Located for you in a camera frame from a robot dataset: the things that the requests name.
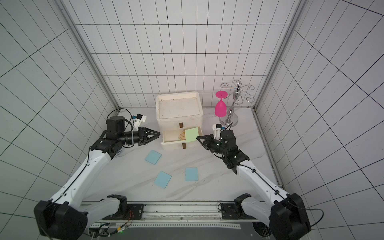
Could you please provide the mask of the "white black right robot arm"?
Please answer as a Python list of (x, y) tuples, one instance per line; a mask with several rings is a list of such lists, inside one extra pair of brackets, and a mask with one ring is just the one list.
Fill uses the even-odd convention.
[(235, 198), (234, 203), (222, 205), (222, 213), (238, 219), (256, 219), (277, 240), (299, 240), (312, 230), (302, 198), (297, 194), (289, 194), (262, 174), (238, 148), (232, 130), (221, 131), (219, 139), (215, 139), (213, 134), (196, 139), (262, 198), (262, 201), (258, 201), (248, 193), (242, 194)]

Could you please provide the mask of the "green sticky note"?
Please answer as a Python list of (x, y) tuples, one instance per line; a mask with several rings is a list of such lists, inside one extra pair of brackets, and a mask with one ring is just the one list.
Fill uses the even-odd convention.
[(186, 143), (194, 142), (199, 136), (199, 128), (192, 128), (185, 130), (185, 141)]

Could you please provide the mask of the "white plastic drawer cabinet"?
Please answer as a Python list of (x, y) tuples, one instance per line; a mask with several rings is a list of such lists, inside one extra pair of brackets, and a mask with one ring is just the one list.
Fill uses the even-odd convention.
[(199, 93), (158, 95), (156, 97), (156, 116), (161, 131), (201, 127), (203, 108)]

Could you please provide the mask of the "orange patterned sticky note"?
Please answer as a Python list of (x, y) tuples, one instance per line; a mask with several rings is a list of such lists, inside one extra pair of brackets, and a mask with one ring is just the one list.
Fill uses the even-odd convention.
[(178, 139), (181, 140), (181, 141), (184, 141), (186, 139), (186, 133), (185, 131), (183, 131), (179, 136), (178, 136)]

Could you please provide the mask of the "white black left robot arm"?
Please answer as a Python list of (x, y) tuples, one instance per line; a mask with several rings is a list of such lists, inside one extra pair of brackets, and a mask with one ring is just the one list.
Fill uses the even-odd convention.
[(90, 225), (106, 217), (132, 217), (127, 198), (109, 195), (97, 203), (82, 205), (83, 199), (101, 170), (124, 147), (144, 146), (160, 137), (160, 132), (130, 124), (123, 116), (107, 119), (107, 129), (90, 146), (81, 166), (48, 201), (39, 201), (34, 215), (41, 235), (49, 239), (77, 240)]

